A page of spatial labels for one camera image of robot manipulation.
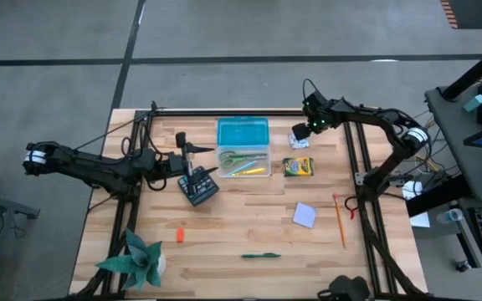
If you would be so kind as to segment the black calculator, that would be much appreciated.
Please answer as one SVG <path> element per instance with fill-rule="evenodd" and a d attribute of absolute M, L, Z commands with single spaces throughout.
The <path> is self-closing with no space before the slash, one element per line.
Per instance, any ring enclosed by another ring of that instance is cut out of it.
<path fill-rule="evenodd" d="M 182 193 L 194 207 L 205 202 L 207 199 L 209 199 L 219 191 L 218 185 L 209 174 L 206 176 L 195 177 L 197 178 L 194 184 L 195 193 L 192 196 L 188 195 L 187 177 L 183 176 L 177 180 L 177 184 L 181 189 Z"/>

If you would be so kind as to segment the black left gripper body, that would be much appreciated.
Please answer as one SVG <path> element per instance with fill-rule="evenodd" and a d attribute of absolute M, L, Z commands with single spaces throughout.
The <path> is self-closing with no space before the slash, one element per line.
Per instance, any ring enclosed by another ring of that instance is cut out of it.
<path fill-rule="evenodd" d="M 160 154 L 153 151 L 154 163 L 151 171 L 151 181 L 166 180 L 176 176 L 189 176 L 189 158 L 185 148 L 181 153 L 168 152 Z"/>

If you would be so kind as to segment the yellow green crayon box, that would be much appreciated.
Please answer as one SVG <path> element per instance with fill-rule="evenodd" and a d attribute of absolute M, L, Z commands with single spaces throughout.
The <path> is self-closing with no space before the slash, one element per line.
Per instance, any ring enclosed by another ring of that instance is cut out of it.
<path fill-rule="evenodd" d="M 284 158 L 282 160 L 285 177 L 313 176 L 314 161 L 310 157 Z"/>

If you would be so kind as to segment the green artificial plant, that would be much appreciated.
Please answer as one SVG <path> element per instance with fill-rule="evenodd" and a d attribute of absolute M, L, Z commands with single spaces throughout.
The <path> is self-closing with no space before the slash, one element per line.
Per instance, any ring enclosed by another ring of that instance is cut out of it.
<path fill-rule="evenodd" d="M 129 253 L 107 258 L 95 266 L 109 272 L 125 274 L 127 279 L 122 287 L 123 290 L 135 288 L 141 291 L 145 283 L 160 287 L 162 285 L 162 273 L 159 269 L 162 241 L 146 245 L 142 238 L 129 228 L 125 230 L 125 236 Z"/>

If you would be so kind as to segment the teal pen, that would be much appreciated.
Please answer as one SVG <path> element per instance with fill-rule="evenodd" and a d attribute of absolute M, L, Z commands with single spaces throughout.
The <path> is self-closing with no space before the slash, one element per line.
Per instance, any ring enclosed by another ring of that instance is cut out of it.
<path fill-rule="evenodd" d="M 257 161 L 251 161 L 243 166 L 240 166 L 239 168 L 233 170 L 233 171 L 230 171 L 227 175 L 228 176 L 233 176 L 234 174 L 236 173 L 239 173 L 241 171 L 245 171 L 247 169 L 249 169 L 250 167 L 254 166 L 255 164 L 257 163 Z"/>

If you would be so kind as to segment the lavender sticky note pad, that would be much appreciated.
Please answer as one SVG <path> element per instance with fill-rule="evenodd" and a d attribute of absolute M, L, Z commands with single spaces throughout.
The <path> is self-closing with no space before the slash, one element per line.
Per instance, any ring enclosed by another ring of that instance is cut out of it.
<path fill-rule="evenodd" d="M 295 208 L 292 221 L 302 227 L 312 228 L 315 225 L 317 210 L 299 202 Z"/>

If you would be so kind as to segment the black mat red striped edge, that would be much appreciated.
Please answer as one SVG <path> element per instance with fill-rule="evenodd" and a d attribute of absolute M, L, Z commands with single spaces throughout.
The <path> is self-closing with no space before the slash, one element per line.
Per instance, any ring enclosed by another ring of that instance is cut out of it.
<path fill-rule="evenodd" d="M 453 29 L 482 29 L 482 0 L 439 0 Z"/>

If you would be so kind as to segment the black diagonal pole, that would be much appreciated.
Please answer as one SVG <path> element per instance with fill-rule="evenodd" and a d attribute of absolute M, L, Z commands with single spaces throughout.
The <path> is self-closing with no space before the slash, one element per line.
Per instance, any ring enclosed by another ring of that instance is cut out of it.
<path fill-rule="evenodd" d="M 446 89 L 441 91 L 442 98 L 455 102 L 466 89 L 482 78 L 482 59 Z"/>

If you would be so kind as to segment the small teal box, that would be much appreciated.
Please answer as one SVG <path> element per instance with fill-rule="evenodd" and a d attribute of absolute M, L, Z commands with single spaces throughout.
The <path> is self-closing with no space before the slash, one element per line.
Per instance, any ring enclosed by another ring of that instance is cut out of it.
<path fill-rule="evenodd" d="M 482 94 L 477 94 L 463 106 L 463 109 L 466 112 L 473 112 L 474 110 L 477 110 L 481 105 L 482 105 Z"/>

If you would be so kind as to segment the clear pencil case teal lid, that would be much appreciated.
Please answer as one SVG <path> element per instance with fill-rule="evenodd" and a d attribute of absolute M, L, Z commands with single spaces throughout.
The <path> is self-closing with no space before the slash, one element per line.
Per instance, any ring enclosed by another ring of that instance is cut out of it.
<path fill-rule="evenodd" d="M 249 169 L 264 167 L 267 169 L 266 176 L 251 177 L 268 177 L 271 174 L 270 159 L 270 139 L 269 139 L 269 122 L 264 117 L 233 117 L 220 118 L 217 123 L 217 174 L 222 178 L 250 178 L 241 176 L 228 176 L 240 166 L 251 161 L 242 161 L 230 168 L 222 168 L 219 155 L 225 151 L 235 151 L 243 153 L 266 153 L 267 158 L 257 160 L 257 163 Z"/>

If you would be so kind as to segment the clear water bottle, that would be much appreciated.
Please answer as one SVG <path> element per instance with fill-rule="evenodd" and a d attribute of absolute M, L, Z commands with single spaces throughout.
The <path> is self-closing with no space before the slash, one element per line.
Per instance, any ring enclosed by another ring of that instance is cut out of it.
<path fill-rule="evenodd" d="M 463 219 L 464 214 L 458 208 L 452 208 L 445 212 L 441 212 L 436 216 L 439 224 L 449 224 L 451 222 L 459 222 Z"/>

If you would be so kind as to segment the green scissors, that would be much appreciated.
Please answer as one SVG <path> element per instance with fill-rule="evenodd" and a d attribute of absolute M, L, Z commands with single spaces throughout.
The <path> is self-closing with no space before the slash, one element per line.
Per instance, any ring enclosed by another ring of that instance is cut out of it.
<path fill-rule="evenodd" d="M 222 168 L 230 168 L 242 161 L 257 161 L 266 159 L 266 153 L 239 153 L 235 151 L 225 151 L 219 155 L 219 160 L 221 161 Z"/>

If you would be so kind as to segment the black side desk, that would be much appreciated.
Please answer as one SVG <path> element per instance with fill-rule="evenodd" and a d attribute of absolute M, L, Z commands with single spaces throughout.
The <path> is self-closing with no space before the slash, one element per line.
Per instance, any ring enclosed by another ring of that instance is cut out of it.
<path fill-rule="evenodd" d="M 441 129 L 461 174 L 443 184 L 443 191 L 464 199 L 465 207 L 482 207 L 482 148 L 468 146 L 464 140 L 482 131 L 476 115 L 463 109 L 477 95 L 477 84 L 465 90 L 454 102 L 443 98 L 439 89 L 425 93 L 428 107 Z"/>

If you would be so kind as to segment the white paper sheet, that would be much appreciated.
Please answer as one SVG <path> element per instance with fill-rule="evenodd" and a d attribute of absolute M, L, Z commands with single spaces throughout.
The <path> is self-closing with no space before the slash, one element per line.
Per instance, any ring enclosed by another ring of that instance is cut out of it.
<path fill-rule="evenodd" d="M 402 187 L 405 201 L 409 201 L 422 193 L 423 184 L 420 181 L 407 181 Z M 430 228 L 430 221 L 426 212 L 410 218 L 412 227 Z"/>

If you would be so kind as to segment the orange pencil pink eraser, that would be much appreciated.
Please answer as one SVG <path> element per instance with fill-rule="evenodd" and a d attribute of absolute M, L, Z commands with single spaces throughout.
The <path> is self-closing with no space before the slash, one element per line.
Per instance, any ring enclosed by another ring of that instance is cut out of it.
<path fill-rule="evenodd" d="M 342 218 L 341 218 L 341 206 L 340 206 L 340 203 L 339 203 L 338 199 L 339 199 L 338 194 L 334 193 L 333 194 L 333 201 L 335 203 L 335 208 L 336 208 L 336 216 L 337 216 L 339 231 L 340 231 L 340 235 L 341 235 L 341 244 L 342 244 L 343 248 L 346 249 L 346 235 L 345 235 L 345 232 L 344 232 L 344 227 L 343 227 Z"/>

